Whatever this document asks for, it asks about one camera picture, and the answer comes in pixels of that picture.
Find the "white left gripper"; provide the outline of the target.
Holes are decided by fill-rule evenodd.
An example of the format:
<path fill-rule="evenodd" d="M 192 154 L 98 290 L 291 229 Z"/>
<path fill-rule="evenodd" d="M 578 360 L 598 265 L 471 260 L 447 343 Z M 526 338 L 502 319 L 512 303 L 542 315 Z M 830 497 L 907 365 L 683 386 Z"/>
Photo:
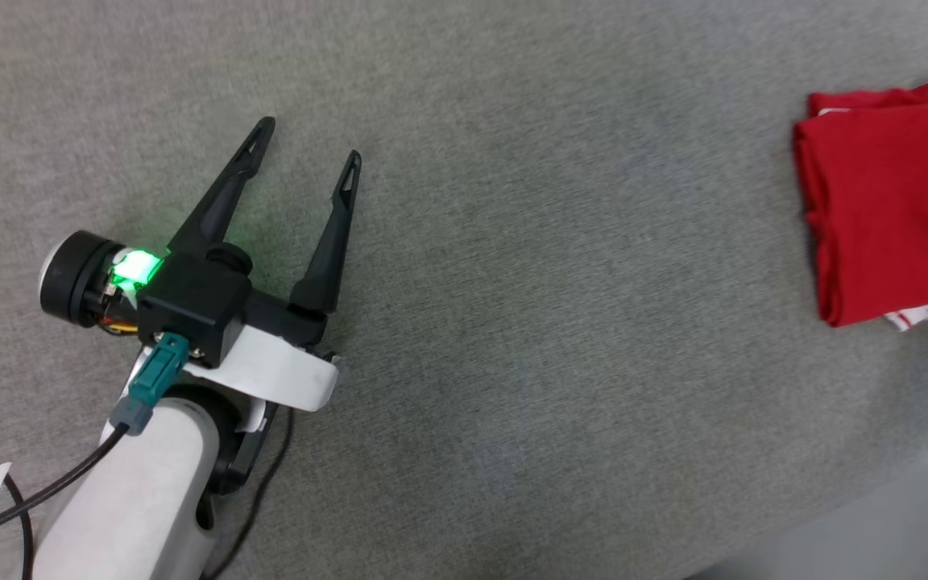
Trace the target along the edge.
<path fill-rule="evenodd" d="M 276 119 L 258 122 L 167 243 L 170 254 L 202 256 L 224 242 L 247 181 L 261 168 Z M 331 213 L 289 304 L 254 290 L 221 261 L 236 250 L 214 247 L 216 259 L 159 257 L 81 230 L 49 253 L 38 280 L 41 308 L 89 328 L 136 335 L 143 367 L 163 334 L 188 343 L 180 369 L 250 399 L 306 412 L 323 408 L 338 368 L 310 349 L 338 308 L 356 209 L 362 157 L 350 151 L 331 196 Z"/>

